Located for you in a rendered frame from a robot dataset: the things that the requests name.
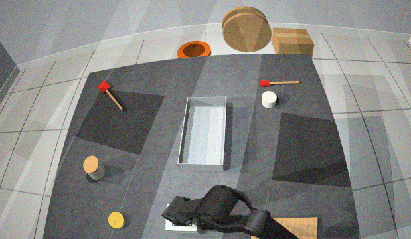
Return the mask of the light wooden board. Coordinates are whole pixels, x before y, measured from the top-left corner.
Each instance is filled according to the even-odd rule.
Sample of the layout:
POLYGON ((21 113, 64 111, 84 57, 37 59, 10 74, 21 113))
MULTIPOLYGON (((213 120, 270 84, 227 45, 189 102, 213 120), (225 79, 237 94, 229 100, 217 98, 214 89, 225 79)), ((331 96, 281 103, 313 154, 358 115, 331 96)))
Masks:
POLYGON ((317 217, 310 218, 274 218, 299 239, 317 239, 317 217))

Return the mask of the red mallet with wooden handle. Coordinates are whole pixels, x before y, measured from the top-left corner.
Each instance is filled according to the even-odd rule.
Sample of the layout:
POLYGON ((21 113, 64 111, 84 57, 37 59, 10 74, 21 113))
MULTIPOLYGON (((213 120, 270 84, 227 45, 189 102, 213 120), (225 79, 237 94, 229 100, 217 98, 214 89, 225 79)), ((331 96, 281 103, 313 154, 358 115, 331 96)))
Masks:
POLYGON ((103 81, 98 87, 99 87, 99 89, 101 90, 102 93, 107 92, 111 96, 111 98, 114 100, 114 102, 118 105, 118 107, 121 110, 123 110, 123 108, 121 107, 119 102, 117 102, 117 100, 110 94, 109 89, 111 88, 111 86, 106 81, 103 81))

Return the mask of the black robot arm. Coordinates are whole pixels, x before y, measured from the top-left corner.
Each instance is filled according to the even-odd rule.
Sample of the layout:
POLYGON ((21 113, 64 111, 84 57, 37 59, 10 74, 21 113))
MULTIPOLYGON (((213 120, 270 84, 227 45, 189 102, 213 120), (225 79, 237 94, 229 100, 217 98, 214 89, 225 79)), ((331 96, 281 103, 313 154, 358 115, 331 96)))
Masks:
POLYGON ((192 219, 198 219, 225 234, 243 232, 259 239, 299 239, 270 215, 266 209, 255 206, 246 193, 226 185, 213 186, 200 199, 176 196, 162 213, 162 217, 170 221, 172 226, 192 226, 192 219), (222 226, 239 200, 246 203, 251 213, 243 225, 222 226))

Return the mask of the white cylinder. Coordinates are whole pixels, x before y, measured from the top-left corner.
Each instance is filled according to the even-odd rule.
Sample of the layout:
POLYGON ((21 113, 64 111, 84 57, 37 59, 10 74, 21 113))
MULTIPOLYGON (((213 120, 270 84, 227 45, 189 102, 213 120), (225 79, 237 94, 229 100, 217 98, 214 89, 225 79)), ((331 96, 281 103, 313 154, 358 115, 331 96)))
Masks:
POLYGON ((272 108, 276 104, 277 96, 273 92, 266 91, 262 94, 262 105, 266 108, 272 108))

